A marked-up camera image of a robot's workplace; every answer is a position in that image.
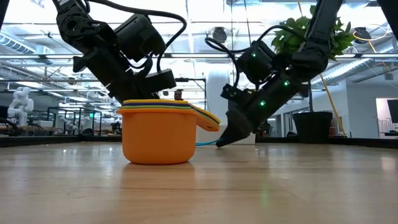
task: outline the ceiling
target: ceiling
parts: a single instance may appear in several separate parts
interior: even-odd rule
[[[207,58],[195,58],[195,55],[192,55],[219,54],[219,52],[207,46],[203,40],[206,35],[210,34],[214,27],[225,28],[228,35],[227,48],[243,49],[248,47],[250,41],[257,39],[268,27],[286,20],[288,16],[294,18],[300,17],[299,7],[294,0],[248,0],[247,7],[244,7],[244,1],[240,0],[234,0],[232,7],[225,0],[112,1],[124,6],[176,13],[188,21],[186,31],[167,49],[167,52],[189,55],[184,58],[162,59],[162,68],[171,68],[176,77],[187,78],[205,77],[214,68],[214,65],[224,66],[226,70],[232,71],[233,66],[227,58],[211,58],[211,55]],[[386,37],[391,36],[386,18],[379,7],[366,7],[369,3],[366,0],[346,0],[346,2],[347,4],[341,7],[338,14],[343,23],[351,22],[352,28],[366,27],[370,31],[372,38],[384,35]],[[302,1],[304,16],[311,16],[309,9],[313,4],[316,4],[316,0]],[[90,15],[96,20],[109,23],[112,28],[116,28],[131,16],[128,12],[117,11],[96,3],[91,3]],[[13,36],[13,38],[18,39],[21,43],[28,46],[46,46],[52,54],[79,54],[79,51],[70,47],[60,38],[58,27],[55,23],[56,16],[57,10],[51,0],[11,0],[2,32]],[[181,23],[173,19],[154,16],[150,18],[165,42],[181,27]],[[267,45],[271,45],[273,37],[274,33],[271,32],[265,36],[263,41]],[[385,40],[387,39],[380,39],[374,44],[377,45]],[[355,49],[349,49],[347,52],[366,52],[369,49],[368,44],[355,44]],[[9,55],[17,54],[17,52],[0,46],[0,54]],[[47,74],[53,73],[52,78],[56,79],[70,77],[95,78],[89,70],[85,70],[82,73],[73,73],[71,60],[54,60],[53,66],[47,66],[47,68],[44,67],[44,64],[33,60],[7,60],[7,62],[23,67],[23,69],[30,70],[43,77],[46,72],[45,69],[47,69]],[[336,64],[331,62],[329,67],[333,67]],[[78,86],[79,88],[86,89],[93,87],[104,88],[100,83],[81,83]],[[239,86],[252,85],[250,85],[247,79],[242,78]],[[202,103],[204,101],[203,83],[179,83],[178,88],[190,90],[184,93],[184,98],[198,102],[198,106],[204,106]]]

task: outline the black cable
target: black cable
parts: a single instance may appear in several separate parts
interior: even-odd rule
[[[14,130],[13,133],[7,133],[9,136],[18,136],[19,135],[19,128],[18,128],[17,124],[15,124],[5,118],[0,118],[0,123],[8,124],[13,128],[13,130]]]
[[[109,6],[111,8],[118,9],[118,10],[125,11],[125,12],[137,13],[137,14],[142,14],[142,15],[168,17],[168,18],[176,19],[176,20],[182,22],[183,25],[182,25],[181,29],[176,34],[174,34],[174,36],[166,43],[166,49],[187,28],[187,22],[185,21],[185,19],[182,16],[174,14],[174,13],[127,7],[127,6],[122,6],[122,5],[116,4],[116,3],[108,1],[108,0],[88,0],[88,1],[95,2],[98,4],[103,4],[105,6]],[[156,69],[158,72],[161,71],[160,60],[163,57],[163,54],[164,54],[164,51],[161,52],[157,58]]]
[[[205,42],[207,45],[209,45],[210,47],[213,46],[213,44],[219,46],[223,52],[226,52],[228,54],[228,56],[230,57],[230,59],[232,60],[233,64],[235,65],[235,69],[236,69],[236,79],[234,82],[234,87],[238,87],[238,82],[239,82],[239,77],[240,77],[240,71],[239,71],[239,67],[238,67],[238,63],[236,63],[236,59],[234,54],[228,50],[228,48],[226,48],[222,43],[218,42],[217,40],[211,38],[211,37],[206,37],[205,38]]]
[[[271,30],[273,29],[282,29],[285,30],[287,32],[290,32],[291,34],[300,37],[301,39],[305,40],[304,36],[302,36],[301,34],[299,34],[298,32],[294,31],[293,29],[287,27],[287,26],[282,26],[282,25],[274,25],[270,28],[268,28],[266,31],[264,31],[261,36],[257,39],[257,41],[262,40]]]
[[[142,65],[139,65],[139,66],[134,66],[134,65],[133,65],[132,63],[130,63],[130,62],[129,62],[129,64],[130,64],[130,67],[132,67],[132,68],[135,68],[135,69],[142,69],[142,68],[144,68],[144,67],[147,65],[147,62],[148,62],[148,59],[145,60],[145,62],[142,63]]]
[[[144,74],[146,76],[146,75],[149,74],[150,70],[152,69],[152,66],[153,66],[154,62],[153,62],[151,56],[145,55],[145,57],[147,58],[147,60],[145,61],[145,63],[143,63],[143,65],[144,65],[143,72],[144,72]]]
[[[86,4],[86,12],[90,13],[91,12],[90,2],[88,0],[85,0],[85,4]]]
[[[257,41],[262,40],[271,30],[273,29],[283,29],[286,30],[287,32],[290,32],[293,35],[296,35],[297,37],[300,37],[301,39],[305,40],[304,36],[300,35],[298,32],[294,31],[293,29],[287,27],[287,26],[282,26],[282,25],[275,25],[272,26],[270,28],[268,28],[264,33],[261,34],[261,36],[257,39]],[[220,52],[224,52],[226,53],[223,49],[214,46],[214,45],[209,45],[212,49],[218,50]],[[230,52],[232,52],[233,54],[238,54],[238,53],[243,53],[245,52],[247,49],[249,48],[245,48],[245,49],[241,49],[241,50],[229,50]]]

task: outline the white robot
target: white robot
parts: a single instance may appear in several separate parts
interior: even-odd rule
[[[79,120],[75,120],[75,124],[72,124],[72,121],[66,119],[64,116],[60,118],[61,121],[65,122],[66,127],[72,127],[72,130],[77,130],[78,129],[78,124]],[[90,121],[90,117],[82,117],[80,120],[80,129],[83,129],[84,125],[86,124],[87,121]]]
[[[18,125],[25,126],[27,124],[27,113],[32,112],[34,108],[34,102],[29,99],[28,94],[30,93],[29,87],[19,87],[14,92],[14,99],[8,107],[8,117],[13,119],[15,122],[15,116],[18,115]]]

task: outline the humanoid robot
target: humanoid robot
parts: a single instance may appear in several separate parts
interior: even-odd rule
[[[29,87],[17,88],[17,91],[14,92],[14,99],[8,107],[8,118],[15,123],[16,116],[18,116],[18,126],[26,126],[27,114],[34,109],[34,102],[29,99],[29,93]]]

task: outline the cable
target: cable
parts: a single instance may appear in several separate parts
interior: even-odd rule
[[[371,41],[369,41],[369,45],[370,45],[371,48],[373,49],[374,53],[377,54],[377,51],[376,51],[376,49],[374,48],[374,46],[373,46],[373,44],[372,44]],[[388,71],[395,79],[398,79],[398,78],[392,73],[392,71],[390,70],[390,68],[389,68],[384,62],[381,62],[381,63],[384,65],[384,68],[386,68],[387,71]]]
[[[95,2],[95,3],[98,3],[98,4],[103,4],[105,6],[109,6],[111,8],[114,8],[114,9],[117,9],[117,10],[120,10],[120,11],[137,13],[137,14],[142,14],[142,15],[168,17],[168,18],[176,19],[176,20],[182,22],[181,29],[176,34],[174,34],[173,37],[166,43],[166,48],[165,49],[167,49],[167,47],[169,47],[172,44],[172,42],[179,35],[181,35],[182,32],[184,32],[184,30],[187,28],[187,22],[185,21],[185,19],[182,16],[174,14],[174,13],[127,7],[127,6],[122,6],[122,5],[116,4],[116,3],[108,1],[108,0],[88,0],[88,1]],[[164,52],[165,51],[161,52],[159,54],[159,56],[158,56],[158,59],[157,59],[156,69],[157,69],[158,72],[161,71],[160,60],[163,57]]]
[[[368,68],[375,76],[377,76],[377,77],[380,76],[380,75],[377,74],[369,65],[367,65],[367,64],[365,64],[365,65],[367,66],[367,68]],[[389,82],[387,82],[387,84],[390,85],[391,87],[393,87],[393,88],[395,88],[395,89],[398,90],[398,87],[394,86],[393,84],[391,84],[391,83],[389,83]]]
[[[236,69],[236,79],[234,82],[234,87],[237,88],[238,87],[238,82],[239,82],[239,78],[240,78],[240,71],[239,71],[239,67],[238,64],[236,63],[236,59],[235,56],[232,54],[232,52],[230,50],[228,50],[228,48],[226,48],[222,43],[218,42],[217,40],[211,38],[211,37],[206,37],[205,38],[205,42],[207,45],[209,45],[210,47],[214,47],[213,44],[219,46],[222,50],[222,52],[225,52],[228,54],[228,56],[230,57],[230,59],[232,60],[233,64],[235,65],[235,69]]]
[[[257,39],[257,41],[262,40],[271,30],[273,29],[282,29],[284,31],[290,32],[291,34],[301,38],[302,40],[305,40],[305,37],[301,34],[299,34],[298,32],[294,31],[293,29],[287,27],[287,26],[282,26],[282,25],[274,25],[270,28],[268,28],[266,31],[264,31],[261,36]]]
[[[149,74],[150,70],[152,69],[152,66],[153,66],[154,62],[153,62],[152,58],[149,55],[145,55],[145,57],[147,58],[147,60],[145,61],[145,63],[143,63],[143,65],[144,65],[143,72],[144,72],[144,74],[146,76],[146,75]]]
[[[130,67],[132,67],[132,68],[141,69],[141,68],[144,68],[144,67],[147,65],[147,62],[148,62],[148,59],[145,60],[145,62],[142,63],[142,65],[139,65],[139,66],[134,66],[134,65],[133,65],[132,63],[130,63],[130,62],[129,62],[129,64],[130,64]]]
[[[383,36],[381,36],[381,37],[378,37],[378,38],[375,38],[375,39],[364,39],[364,38],[360,38],[360,37],[357,37],[355,34],[356,33],[358,33],[358,32],[354,32],[353,33],[353,36],[356,38],[356,39],[358,39],[358,40],[362,40],[362,41],[375,41],[375,40],[380,40],[380,39],[383,39],[383,38],[385,38],[385,37],[387,37],[387,34],[388,34],[388,27],[387,27],[387,30],[385,30],[385,33],[384,33],[384,35]]]
[[[248,7],[246,6],[246,0],[244,2],[244,10],[246,12],[246,24],[248,25],[248,34],[249,34],[249,45],[251,46],[251,36],[250,36],[250,27],[249,27],[249,17],[248,17]]]
[[[85,8],[86,12],[90,13],[91,12],[90,2],[88,0],[85,0],[85,4],[86,4]]]
[[[196,143],[195,143],[195,146],[208,146],[208,145],[211,145],[211,144],[216,143],[217,141],[218,141],[218,140],[211,141],[211,142],[196,142]]]
[[[287,26],[274,25],[274,26],[268,28],[264,33],[262,33],[261,36],[257,39],[257,41],[262,40],[262,39],[263,39],[271,30],[273,30],[273,29],[282,29],[282,30],[285,30],[285,31],[290,32],[291,34],[296,35],[297,37],[301,38],[303,41],[305,40],[305,37],[304,37],[304,36],[302,36],[301,34],[299,34],[298,32],[294,31],[293,29],[291,29],[291,28],[289,28],[289,27],[287,27]],[[210,46],[212,49],[215,49],[215,50],[218,50],[218,51],[220,51],[220,52],[226,53],[223,49],[221,49],[221,48],[219,48],[219,47],[216,47],[216,46],[214,46],[214,45],[209,45],[209,46]],[[229,51],[230,51],[231,53],[233,53],[233,54],[238,54],[238,53],[243,53],[243,52],[245,52],[247,49],[248,49],[248,48],[241,49],[241,50],[229,50]]]

